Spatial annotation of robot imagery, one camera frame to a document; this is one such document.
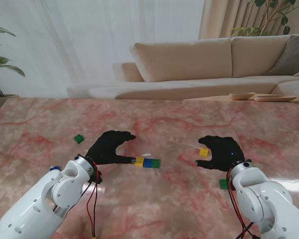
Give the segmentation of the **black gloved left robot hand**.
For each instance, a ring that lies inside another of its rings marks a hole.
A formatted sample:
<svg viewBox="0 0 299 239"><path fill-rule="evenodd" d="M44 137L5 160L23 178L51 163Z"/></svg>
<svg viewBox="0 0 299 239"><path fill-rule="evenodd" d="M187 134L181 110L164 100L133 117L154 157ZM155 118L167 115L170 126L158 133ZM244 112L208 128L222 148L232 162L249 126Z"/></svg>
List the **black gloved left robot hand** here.
<svg viewBox="0 0 299 239"><path fill-rule="evenodd" d="M136 159L134 157L116 154L117 147L134 139L136 139L136 136L128 131L110 130L104 132L90 147L85 158L95 162L97 165L135 163Z"/></svg>

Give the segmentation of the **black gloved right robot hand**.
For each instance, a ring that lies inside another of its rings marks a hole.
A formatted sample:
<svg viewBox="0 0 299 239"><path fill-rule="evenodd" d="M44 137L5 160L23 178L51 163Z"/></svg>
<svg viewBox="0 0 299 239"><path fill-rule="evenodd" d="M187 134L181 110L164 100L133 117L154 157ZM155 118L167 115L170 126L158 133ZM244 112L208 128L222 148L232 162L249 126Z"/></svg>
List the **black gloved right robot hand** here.
<svg viewBox="0 0 299 239"><path fill-rule="evenodd" d="M212 158L209 161L196 160L195 164L210 170L228 172L232 167L245 162L245 157L239 144L232 137L205 136L198 140L211 150Z"/></svg>

